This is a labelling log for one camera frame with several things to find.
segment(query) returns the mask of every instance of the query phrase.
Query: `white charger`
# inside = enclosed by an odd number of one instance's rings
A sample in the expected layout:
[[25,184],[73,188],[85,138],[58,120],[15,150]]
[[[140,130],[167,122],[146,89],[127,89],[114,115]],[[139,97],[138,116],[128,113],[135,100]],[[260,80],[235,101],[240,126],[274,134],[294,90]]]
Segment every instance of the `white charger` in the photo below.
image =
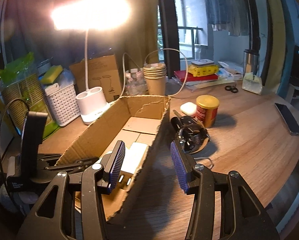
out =
[[197,106],[194,103],[192,103],[192,102],[187,102],[187,103],[182,104],[180,106],[180,110],[184,114],[189,115],[191,117],[195,117],[195,115],[196,115],[196,108],[197,108]]

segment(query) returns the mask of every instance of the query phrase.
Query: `screw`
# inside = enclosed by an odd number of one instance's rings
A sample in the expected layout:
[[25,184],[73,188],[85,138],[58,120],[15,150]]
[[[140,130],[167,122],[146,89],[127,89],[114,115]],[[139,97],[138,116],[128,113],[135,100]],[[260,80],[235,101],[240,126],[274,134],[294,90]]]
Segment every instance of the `screw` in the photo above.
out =
[[57,173],[57,177],[63,178],[66,176],[66,172],[65,171],[60,171],[59,173]]
[[198,164],[195,164],[194,168],[197,169],[197,170],[199,170],[199,171],[201,171],[202,169],[204,169],[204,165],[198,163]]
[[229,174],[234,178],[237,178],[239,176],[239,173],[237,171],[231,171]]
[[91,167],[93,170],[99,170],[102,168],[102,164],[100,163],[94,163]]

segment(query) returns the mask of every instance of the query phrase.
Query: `cardboard box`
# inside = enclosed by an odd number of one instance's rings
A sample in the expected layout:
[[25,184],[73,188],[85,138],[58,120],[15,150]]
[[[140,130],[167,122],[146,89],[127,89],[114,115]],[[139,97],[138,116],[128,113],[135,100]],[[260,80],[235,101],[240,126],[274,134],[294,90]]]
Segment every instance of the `cardboard box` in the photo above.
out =
[[[78,93],[86,90],[85,62],[69,66],[73,73]],[[88,60],[88,87],[102,87],[107,102],[119,98],[122,86],[119,78],[115,55],[93,58]]]
[[[122,97],[71,144],[57,164],[68,164],[88,157],[101,157],[113,150],[117,140],[130,148],[133,142],[148,147],[134,174],[121,171],[124,178],[111,195],[102,195],[105,217],[112,224],[121,224],[135,202],[156,153],[169,134],[170,98],[164,96]],[[79,196],[76,207],[80,208]]]

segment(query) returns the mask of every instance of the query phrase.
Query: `scissors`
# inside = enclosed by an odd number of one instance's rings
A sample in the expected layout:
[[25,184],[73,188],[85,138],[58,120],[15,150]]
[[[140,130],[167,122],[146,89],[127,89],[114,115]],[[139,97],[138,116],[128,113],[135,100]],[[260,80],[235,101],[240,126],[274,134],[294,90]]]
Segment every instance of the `scissors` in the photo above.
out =
[[236,84],[234,85],[228,85],[225,87],[226,91],[231,91],[232,93],[238,93],[238,88],[236,87]]

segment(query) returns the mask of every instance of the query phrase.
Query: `yellow package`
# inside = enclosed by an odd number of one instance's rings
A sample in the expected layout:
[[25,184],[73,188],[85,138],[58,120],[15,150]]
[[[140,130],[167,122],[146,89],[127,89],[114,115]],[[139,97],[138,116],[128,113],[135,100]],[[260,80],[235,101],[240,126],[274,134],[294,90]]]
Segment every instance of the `yellow package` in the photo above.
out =
[[196,67],[194,65],[189,65],[188,72],[191,73],[194,77],[204,77],[217,73],[218,66],[209,65],[205,67]]

